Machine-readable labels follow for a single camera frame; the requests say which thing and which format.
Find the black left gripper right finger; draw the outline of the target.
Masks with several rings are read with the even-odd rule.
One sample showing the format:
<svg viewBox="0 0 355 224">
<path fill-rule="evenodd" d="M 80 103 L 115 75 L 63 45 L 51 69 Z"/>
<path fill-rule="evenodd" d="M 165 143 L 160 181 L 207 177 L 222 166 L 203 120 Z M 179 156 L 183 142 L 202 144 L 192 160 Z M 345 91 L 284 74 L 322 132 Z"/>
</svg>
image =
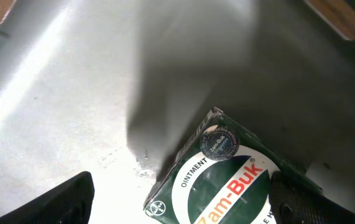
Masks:
<svg viewBox="0 0 355 224">
<path fill-rule="evenodd" d="M 269 202 L 277 223 L 355 224 L 355 213 L 276 171 L 270 180 Z"/>
</svg>

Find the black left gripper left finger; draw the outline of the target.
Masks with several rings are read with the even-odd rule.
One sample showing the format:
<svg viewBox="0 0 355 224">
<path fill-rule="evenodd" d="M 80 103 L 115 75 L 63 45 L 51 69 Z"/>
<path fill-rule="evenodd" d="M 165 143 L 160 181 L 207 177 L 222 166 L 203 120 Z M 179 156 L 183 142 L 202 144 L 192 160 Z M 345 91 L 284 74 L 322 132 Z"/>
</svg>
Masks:
<svg viewBox="0 0 355 224">
<path fill-rule="evenodd" d="M 0 224 L 88 224 L 94 196 L 92 175 L 83 171 L 1 216 Z"/>
</svg>

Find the green Zam-Buk ointment box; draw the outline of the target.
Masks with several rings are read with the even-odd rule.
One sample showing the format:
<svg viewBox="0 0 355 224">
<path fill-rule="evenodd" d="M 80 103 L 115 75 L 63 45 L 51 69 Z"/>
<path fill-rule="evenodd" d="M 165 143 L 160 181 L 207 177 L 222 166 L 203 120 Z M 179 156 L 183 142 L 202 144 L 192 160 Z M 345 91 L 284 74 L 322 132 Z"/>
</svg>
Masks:
<svg viewBox="0 0 355 224">
<path fill-rule="evenodd" d="M 322 193 L 302 168 L 214 107 L 154 185 L 144 213 L 159 223 L 275 223 L 269 192 L 276 171 Z"/>
</svg>

